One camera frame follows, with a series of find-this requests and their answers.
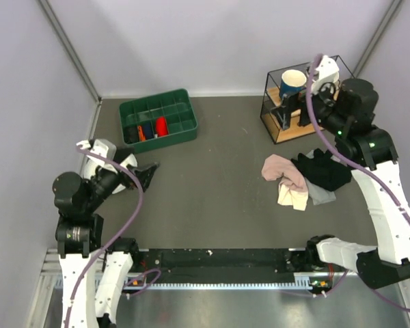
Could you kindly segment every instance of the gray cloth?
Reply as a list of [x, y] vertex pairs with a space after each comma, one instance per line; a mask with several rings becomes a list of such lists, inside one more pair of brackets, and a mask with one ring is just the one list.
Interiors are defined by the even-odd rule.
[[308, 188], [308, 195], [313, 200], [313, 205], [321, 205], [336, 200], [336, 195], [333, 191], [325, 190], [315, 184], [312, 184], [307, 178], [305, 183]]

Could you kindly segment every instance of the orange object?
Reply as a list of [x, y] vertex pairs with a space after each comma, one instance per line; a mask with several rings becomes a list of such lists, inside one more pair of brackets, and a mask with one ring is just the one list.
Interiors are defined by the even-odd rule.
[[144, 137], [143, 128], [141, 125], [138, 126], [138, 137], [140, 141], [146, 141], [146, 137]]

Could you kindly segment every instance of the wooden base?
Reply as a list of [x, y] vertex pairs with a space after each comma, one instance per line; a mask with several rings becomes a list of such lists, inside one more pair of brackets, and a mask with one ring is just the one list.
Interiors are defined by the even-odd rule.
[[[279, 106], [281, 104], [278, 87], [271, 87], [267, 89], [267, 93], [269, 94], [269, 97], [271, 98], [275, 106]], [[300, 109], [294, 111], [290, 119], [290, 128], [284, 131], [281, 129], [281, 126], [279, 125], [279, 122], [274, 115], [266, 113], [262, 115], [261, 118], [263, 122], [266, 124], [267, 129], [269, 130], [275, 143], [279, 143], [294, 138], [302, 137], [304, 135], [309, 135], [310, 133], [315, 132], [311, 124], [308, 124], [307, 126], [298, 126], [300, 115]]]

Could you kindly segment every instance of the crumpled fabric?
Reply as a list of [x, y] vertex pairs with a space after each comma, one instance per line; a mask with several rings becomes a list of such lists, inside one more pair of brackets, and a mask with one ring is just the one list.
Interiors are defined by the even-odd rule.
[[328, 191], [335, 191], [351, 181], [351, 169], [333, 161], [329, 151], [324, 153], [320, 149], [315, 149], [313, 155], [312, 159], [304, 154], [292, 159], [292, 163], [312, 184]]
[[293, 206], [295, 210], [305, 210], [308, 201], [307, 184], [291, 161], [278, 155], [271, 155], [264, 161], [261, 175], [266, 181], [281, 178], [278, 186], [278, 204]]
[[[306, 157], [309, 159], [313, 159], [314, 149], [310, 150], [306, 154]], [[331, 159], [335, 162], [340, 163], [340, 159], [338, 159], [334, 155], [331, 156]], [[322, 187], [314, 183], [311, 183], [307, 178], [305, 178], [305, 183], [307, 184], [308, 188], [308, 197], [310, 197], [313, 200], [313, 205], [326, 204], [336, 200], [336, 195], [334, 191], [328, 191], [326, 189], [323, 189]]]

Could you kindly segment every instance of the white wall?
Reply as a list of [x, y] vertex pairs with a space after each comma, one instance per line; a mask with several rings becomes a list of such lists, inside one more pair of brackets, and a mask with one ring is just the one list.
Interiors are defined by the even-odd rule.
[[379, 93], [375, 123], [393, 137], [410, 203], [410, 0], [404, 1], [361, 78]]
[[185, 87], [259, 94], [270, 70], [340, 54], [354, 67], [387, 0], [50, 0], [102, 96]]
[[51, 184], [79, 168], [95, 104], [34, 0], [0, 0], [0, 327], [22, 327], [46, 249]]

